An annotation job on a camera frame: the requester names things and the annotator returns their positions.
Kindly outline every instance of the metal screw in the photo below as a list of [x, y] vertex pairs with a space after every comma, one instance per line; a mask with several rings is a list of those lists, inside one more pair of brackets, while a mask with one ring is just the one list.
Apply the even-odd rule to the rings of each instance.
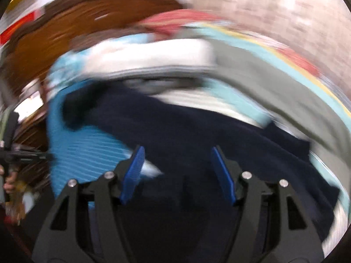
[[68, 181], [68, 186], [70, 186], [71, 188], [73, 188], [76, 185], [77, 185], [77, 180], [76, 179], [71, 179], [71, 180]]
[[252, 178], [252, 174], [249, 171], [245, 171], [242, 173], [242, 177], [246, 180], [249, 180]]
[[107, 172], [105, 172], [105, 174], [104, 174], [104, 177], [105, 177], [106, 179], [112, 179], [114, 176], [115, 176], [115, 173], [114, 173], [113, 171], [107, 171]]
[[285, 179], [281, 179], [279, 181], [279, 185], [282, 186], [283, 188], [286, 188], [289, 185], [289, 182]]

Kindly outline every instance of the blue towel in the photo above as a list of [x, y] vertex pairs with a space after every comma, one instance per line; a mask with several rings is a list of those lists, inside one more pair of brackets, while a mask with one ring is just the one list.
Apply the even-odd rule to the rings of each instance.
[[[66, 95], [89, 84], [77, 83], [61, 90], [49, 103], [47, 133], [50, 151], [56, 160], [50, 168], [52, 190], [58, 196], [67, 181], [75, 178], [78, 182], [96, 180], [102, 173], [114, 170], [116, 164], [130, 157], [131, 150], [110, 134], [88, 125], [78, 130], [68, 129], [62, 119], [62, 105]], [[143, 166], [144, 175], [157, 175], [150, 163]]]

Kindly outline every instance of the white towel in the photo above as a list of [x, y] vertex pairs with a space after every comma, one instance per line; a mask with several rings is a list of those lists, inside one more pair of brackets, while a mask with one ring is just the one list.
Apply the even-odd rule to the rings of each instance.
[[133, 73], [201, 72], [213, 70], [215, 65], [212, 47], [202, 39], [172, 39], [146, 44], [106, 40], [91, 48], [82, 75], [113, 79]]

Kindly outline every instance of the blue gripper pad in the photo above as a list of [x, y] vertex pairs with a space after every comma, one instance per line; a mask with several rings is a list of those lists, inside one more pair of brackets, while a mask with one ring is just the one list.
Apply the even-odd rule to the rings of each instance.
[[228, 172], [220, 152], [216, 147], [213, 147], [211, 150], [211, 162], [219, 184], [222, 188], [224, 197], [230, 202], [231, 205], [234, 205], [236, 202], [235, 183]]
[[145, 148], [140, 146], [139, 149], [133, 153], [132, 162], [124, 175], [122, 181], [122, 191], [119, 200], [122, 205], [125, 205], [133, 196], [135, 187], [140, 180], [140, 172], [145, 162]]

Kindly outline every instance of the pile of clothes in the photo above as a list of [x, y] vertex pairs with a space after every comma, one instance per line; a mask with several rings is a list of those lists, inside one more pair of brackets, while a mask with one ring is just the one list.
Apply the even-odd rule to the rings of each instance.
[[[223, 39], [200, 25], [166, 41], [150, 42], [151, 33], [108, 39], [67, 52], [47, 77], [56, 195], [68, 179], [92, 181], [137, 145], [145, 148], [143, 179], [119, 212], [138, 262], [221, 258], [240, 208], [224, 199], [211, 167], [216, 145], [261, 180], [286, 179], [321, 242], [338, 200], [349, 204], [320, 161], [351, 161], [342, 118], [300, 82]], [[255, 255], [267, 217], [262, 207]]]

